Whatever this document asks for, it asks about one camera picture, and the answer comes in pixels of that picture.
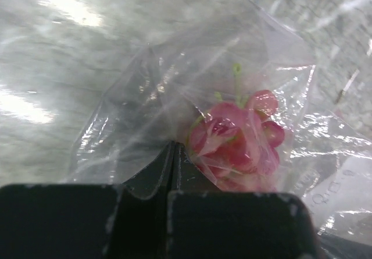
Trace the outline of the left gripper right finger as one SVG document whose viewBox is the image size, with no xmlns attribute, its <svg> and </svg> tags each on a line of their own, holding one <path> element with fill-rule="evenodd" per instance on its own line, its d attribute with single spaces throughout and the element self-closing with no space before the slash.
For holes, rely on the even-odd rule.
<svg viewBox="0 0 372 259">
<path fill-rule="evenodd" d="M 172 194 L 208 194 L 221 190 L 190 160 L 183 144 L 176 144 L 171 177 Z"/>
</svg>

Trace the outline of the clear zip top bag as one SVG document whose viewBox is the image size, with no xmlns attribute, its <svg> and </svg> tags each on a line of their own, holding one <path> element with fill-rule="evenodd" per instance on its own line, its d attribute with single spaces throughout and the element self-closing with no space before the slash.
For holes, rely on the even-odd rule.
<svg viewBox="0 0 372 259">
<path fill-rule="evenodd" d="M 125 182 L 180 143 L 203 184 L 292 193 L 327 258 L 370 258 L 371 140 L 315 79 L 306 43 L 238 2 L 133 57 L 75 142 L 66 179 Z"/>
</svg>

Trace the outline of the purple fake grapes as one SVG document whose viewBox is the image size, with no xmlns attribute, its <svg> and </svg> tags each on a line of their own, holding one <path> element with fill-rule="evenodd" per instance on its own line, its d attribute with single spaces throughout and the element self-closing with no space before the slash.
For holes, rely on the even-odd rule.
<svg viewBox="0 0 372 259">
<path fill-rule="evenodd" d="M 217 103 L 202 112 L 189 129 L 186 148 L 194 165 L 220 190 L 272 192 L 277 152 L 285 130 L 271 116 L 278 99 L 270 90 L 244 94 L 242 69 L 232 68 L 235 98 L 224 100 L 217 91 Z"/>
</svg>

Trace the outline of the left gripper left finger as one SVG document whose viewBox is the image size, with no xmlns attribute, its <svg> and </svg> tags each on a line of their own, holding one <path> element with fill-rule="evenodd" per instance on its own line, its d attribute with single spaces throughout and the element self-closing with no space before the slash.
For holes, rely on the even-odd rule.
<svg viewBox="0 0 372 259">
<path fill-rule="evenodd" d="M 161 258 L 166 230 L 166 203 L 173 174 L 174 143 L 133 178 L 122 197 L 122 258 Z"/>
</svg>

